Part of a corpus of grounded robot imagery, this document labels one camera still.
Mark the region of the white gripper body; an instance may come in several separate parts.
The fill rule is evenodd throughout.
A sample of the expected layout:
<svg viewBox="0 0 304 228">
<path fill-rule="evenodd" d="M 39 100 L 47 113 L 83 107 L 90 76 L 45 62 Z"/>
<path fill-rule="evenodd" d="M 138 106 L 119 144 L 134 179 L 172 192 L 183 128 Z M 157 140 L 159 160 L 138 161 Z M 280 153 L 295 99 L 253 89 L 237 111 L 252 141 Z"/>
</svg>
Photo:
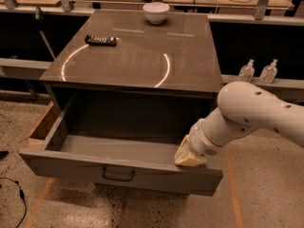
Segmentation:
<svg viewBox="0 0 304 228">
<path fill-rule="evenodd" d="M 205 162 L 214 158 L 219 153 L 219 147 L 214 145 L 203 131 L 204 119 L 199 119 L 188 134 L 189 149 Z"/>
</svg>

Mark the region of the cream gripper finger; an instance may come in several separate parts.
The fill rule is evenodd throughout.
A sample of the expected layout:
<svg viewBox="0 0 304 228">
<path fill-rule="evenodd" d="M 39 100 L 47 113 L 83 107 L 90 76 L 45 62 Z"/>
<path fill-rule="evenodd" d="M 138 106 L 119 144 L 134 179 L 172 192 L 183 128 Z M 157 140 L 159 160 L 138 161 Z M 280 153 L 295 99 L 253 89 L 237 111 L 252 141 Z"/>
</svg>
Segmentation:
<svg viewBox="0 0 304 228">
<path fill-rule="evenodd" d="M 206 166 L 206 161 L 197 157 L 194 152 L 189 149 L 188 135 L 186 135 L 180 143 L 175 156 L 174 164 L 184 167 Z"/>
</svg>

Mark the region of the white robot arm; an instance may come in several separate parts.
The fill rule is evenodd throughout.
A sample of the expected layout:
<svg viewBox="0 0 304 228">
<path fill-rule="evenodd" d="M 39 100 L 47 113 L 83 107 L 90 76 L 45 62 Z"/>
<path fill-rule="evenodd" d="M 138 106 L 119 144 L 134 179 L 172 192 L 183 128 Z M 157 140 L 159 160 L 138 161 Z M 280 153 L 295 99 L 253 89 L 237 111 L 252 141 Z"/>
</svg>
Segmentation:
<svg viewBox="0 0 304 228">
<path fill-rule="evenodd" d="M 219 92 L 218 107 L 192 125 L 175 154 L 174 163 L 204 166 L 209 150 L 244 138 L 258 128 L 272 130 L 304 147 L 304 107 L 284 102 L 256 85 L 232 82 Z"/>
</svg>

